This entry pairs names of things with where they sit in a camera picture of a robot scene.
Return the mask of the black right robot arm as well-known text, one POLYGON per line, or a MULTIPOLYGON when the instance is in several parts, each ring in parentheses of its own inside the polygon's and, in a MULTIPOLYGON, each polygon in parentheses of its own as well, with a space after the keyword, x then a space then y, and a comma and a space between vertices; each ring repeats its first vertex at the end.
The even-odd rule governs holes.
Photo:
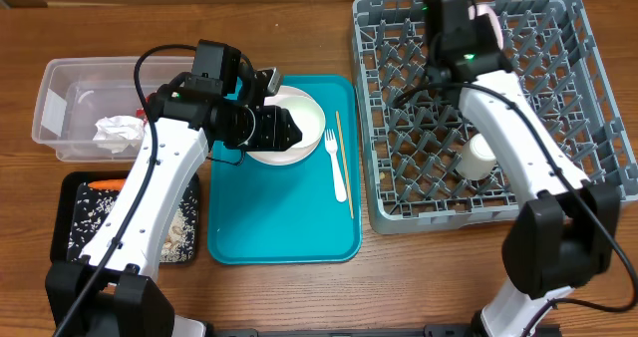
POLYGON ((502 248, 506 281, 471 322, 432 336, 556 336, 542 318, 573 302, 623 250, 618 188, 595 183, 558 147, 527 103, 492 10, 476 0, 423 0, 428 58, 419 90, 435 90, 484 136, 519 213, 502 248))

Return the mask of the orange carrot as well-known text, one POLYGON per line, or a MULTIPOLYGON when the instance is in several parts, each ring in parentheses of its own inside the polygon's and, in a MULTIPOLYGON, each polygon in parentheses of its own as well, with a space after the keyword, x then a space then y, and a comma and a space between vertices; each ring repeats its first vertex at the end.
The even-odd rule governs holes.
POLYGON ((119 179, 104 179, 92 181, 88 184, 91 189, 98 190, 122 190, 126 180, 124 178, 119 179))

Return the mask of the white tissue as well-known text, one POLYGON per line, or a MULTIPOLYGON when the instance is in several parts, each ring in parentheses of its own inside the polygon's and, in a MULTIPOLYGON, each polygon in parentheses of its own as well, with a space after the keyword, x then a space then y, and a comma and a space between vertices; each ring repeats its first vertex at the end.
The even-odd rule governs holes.
POLYGON ((93 141, 113 154, 122 153, 133 145, 133 141, 141 140, 145 133, 144 121, 132 116, 104 117, 96 121, 95 126, 97 132, 93 141))

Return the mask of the bowl with food scraps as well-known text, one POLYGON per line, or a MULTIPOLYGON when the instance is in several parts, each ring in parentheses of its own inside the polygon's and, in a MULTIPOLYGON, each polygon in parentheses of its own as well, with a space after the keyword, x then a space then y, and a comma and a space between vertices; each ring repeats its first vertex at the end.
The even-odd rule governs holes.
POLYGON ((500 24, 498 21, 498 17, 495 14, 494 10, 489 5, 480 3, 480 4, 477 4, 476 7, 471 6, 469 8, 469 15, 471 20, 473 20, 476 16, 482 16, 482 15, 487 16, 491 24, 492 30, 494 32, 494 35, 496 37, 497 45, 502 50, 504 39, 503 39, 503 34, 500 28, 500 24))

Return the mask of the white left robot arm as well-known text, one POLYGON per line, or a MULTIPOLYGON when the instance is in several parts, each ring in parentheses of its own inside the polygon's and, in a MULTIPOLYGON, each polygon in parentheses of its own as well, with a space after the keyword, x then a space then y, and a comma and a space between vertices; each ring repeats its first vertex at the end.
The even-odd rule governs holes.
POLYGON ((291 113, 264 101, 283 77, 238 49, 201 40, 194 60, 147 95, 138 156, 104 223, 76 261, 52 264, 45 288, 58 336, 210 336, 176 315, 157 285, 162 246, 183 194, 214 143, 285 152, 302 139, 291 113))

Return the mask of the cream bowl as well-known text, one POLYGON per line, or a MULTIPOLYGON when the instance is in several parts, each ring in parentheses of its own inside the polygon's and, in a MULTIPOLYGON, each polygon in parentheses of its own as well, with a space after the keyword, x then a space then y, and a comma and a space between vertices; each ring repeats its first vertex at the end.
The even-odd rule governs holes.
POLYGON ((305 96, 284 97, 277 103, 278 107, 287 109, 293 122, 302 133, 299 143, 293 149, 305 149, 316 143, 325 130, 326 119, 318 103, 305 96))

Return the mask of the white small cup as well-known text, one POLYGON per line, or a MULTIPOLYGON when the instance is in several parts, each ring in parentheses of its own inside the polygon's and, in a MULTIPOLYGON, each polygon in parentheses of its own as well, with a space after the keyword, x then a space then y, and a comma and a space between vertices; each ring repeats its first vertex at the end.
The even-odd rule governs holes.
POLYGON ((482 134, 474 135, 461 151, 457 173, 469 180, 486 178, 496 165, 496 157, 482 134))

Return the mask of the red snack wrapper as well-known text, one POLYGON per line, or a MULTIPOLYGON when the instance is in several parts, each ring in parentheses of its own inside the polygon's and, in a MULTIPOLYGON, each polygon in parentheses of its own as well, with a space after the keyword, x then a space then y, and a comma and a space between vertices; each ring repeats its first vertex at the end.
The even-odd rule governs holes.
POLYGON ((148 122, 148 118, 144 109, 136 109, 136 117, 142 120, 144 124, 148 122))

